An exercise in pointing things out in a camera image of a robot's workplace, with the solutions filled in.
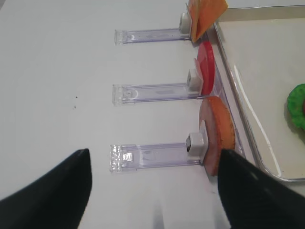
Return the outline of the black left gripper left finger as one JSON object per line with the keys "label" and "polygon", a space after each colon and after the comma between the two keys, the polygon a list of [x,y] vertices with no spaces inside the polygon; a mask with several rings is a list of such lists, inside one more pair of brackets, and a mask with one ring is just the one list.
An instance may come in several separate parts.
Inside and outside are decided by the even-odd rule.
{"label": "black left gripper left finger", "polygon": [[0,201],[2,229],[76,229],[92,188],[89,149],[81,149]]}

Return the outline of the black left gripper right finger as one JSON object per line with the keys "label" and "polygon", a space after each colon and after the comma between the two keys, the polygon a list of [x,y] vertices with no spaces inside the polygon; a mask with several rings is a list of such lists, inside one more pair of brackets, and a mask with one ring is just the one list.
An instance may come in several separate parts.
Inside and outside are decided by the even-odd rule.
{"label": "black left gripper right finger", "polygon": [[218,192],[233,229],[303,229],[305,198],[233,150],[222,149]]}

